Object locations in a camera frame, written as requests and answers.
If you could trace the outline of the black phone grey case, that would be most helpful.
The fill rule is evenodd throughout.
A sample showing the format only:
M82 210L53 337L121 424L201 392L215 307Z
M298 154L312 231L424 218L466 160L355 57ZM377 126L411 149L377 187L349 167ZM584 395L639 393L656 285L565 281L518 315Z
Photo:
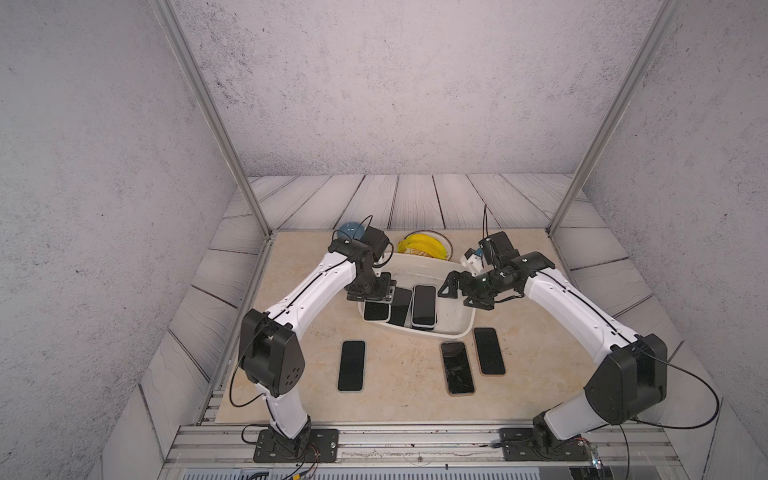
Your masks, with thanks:
M412 293L411 324L418 330L433 330L436 320L437 291L432 285L415 285Z

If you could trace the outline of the white plastic storage box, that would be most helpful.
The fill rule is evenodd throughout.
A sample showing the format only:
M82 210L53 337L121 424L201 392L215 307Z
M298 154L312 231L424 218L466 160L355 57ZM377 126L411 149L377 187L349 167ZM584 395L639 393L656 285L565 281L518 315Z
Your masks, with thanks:
M397 288L412 291L416 285L441 287L452 271L463 271L460 264L428 257L394 253L383 268L375 269L377 275L390 273ZM436 298L436 325L432 330L417 330L411 327L411 311L408 311L404 325L384 321L369 321L369 324L393 329L396 332L420 336L431 336L454 341L471 332L476 312L463 305L461 298Z

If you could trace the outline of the black phone white case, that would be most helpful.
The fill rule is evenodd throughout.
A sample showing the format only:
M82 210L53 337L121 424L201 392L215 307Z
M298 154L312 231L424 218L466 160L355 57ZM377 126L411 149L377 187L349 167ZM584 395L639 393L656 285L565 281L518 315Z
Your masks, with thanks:
M363 306L363 319L371 322L388 322L391 317L391 305L385 302L366 301Z

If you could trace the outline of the black phone dark case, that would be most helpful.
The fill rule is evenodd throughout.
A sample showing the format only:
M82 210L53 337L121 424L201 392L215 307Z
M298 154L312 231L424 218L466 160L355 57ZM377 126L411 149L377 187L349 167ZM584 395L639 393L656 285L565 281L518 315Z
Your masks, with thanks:
M390 307L388 324L405 327L412 302L412 291L396 287Z

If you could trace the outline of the black phone cream case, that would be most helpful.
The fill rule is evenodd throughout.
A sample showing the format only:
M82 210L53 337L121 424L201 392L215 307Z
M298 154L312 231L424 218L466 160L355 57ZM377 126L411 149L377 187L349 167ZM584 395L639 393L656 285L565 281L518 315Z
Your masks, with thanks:
M503 376L506 368L497 332L494 328L478 327L473 330L480 371L486 376Z

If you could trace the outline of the black phone light blue case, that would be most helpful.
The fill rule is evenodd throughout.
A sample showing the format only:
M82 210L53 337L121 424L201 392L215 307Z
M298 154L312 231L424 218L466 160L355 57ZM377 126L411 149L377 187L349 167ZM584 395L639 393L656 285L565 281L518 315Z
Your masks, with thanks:
M362 340L345 341L342 345L337 389L359 392L363 389L366 344Z

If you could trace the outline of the black phone pink case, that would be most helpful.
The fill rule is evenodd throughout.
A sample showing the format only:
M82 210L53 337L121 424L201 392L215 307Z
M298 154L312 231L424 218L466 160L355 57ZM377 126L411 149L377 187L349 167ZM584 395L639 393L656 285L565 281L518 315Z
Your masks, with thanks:
M454 396L474 394L475 386L465 344L443 342L441 355L449 394Z

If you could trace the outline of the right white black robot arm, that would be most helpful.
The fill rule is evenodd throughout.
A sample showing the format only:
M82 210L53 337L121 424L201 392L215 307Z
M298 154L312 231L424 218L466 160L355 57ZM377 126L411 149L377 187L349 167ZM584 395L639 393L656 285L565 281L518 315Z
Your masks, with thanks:
M450 272L440 297L491 310L513 291L543 307L586 350L597 369L583 391L533 420L535 441L550 447L605 425L621 425L667 396L667 346L640 335L588 300L539 252L498 257L482 274Z

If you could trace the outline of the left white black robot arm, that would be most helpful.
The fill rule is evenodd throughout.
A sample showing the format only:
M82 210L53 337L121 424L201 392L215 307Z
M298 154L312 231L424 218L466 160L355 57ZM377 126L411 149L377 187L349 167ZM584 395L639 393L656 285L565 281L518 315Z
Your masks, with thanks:
M300 340L314 318L340 291L353 302L387 302L396 282L379 273L391 242L372 226L359 239L340 236L311 273L265 312L250 310L241 322L237 366L264 396L270 428L287 441L302 444L311 419L297 385L305 369Z

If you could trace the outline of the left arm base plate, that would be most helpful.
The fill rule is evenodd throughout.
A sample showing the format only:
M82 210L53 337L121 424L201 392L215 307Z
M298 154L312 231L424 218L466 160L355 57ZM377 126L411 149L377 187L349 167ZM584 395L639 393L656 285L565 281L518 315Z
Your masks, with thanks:
M264 463L334 463L337 461L337 429L304 429L289 439L272 427L262 430L255 443L253 461Z

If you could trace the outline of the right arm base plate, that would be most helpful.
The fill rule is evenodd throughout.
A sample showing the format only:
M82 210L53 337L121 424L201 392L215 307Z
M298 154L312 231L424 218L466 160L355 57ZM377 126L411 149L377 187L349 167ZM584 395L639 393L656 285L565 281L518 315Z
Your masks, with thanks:
M583 440L558 440L536 428L501 428L499 445L505 461L586 462L589 449Z

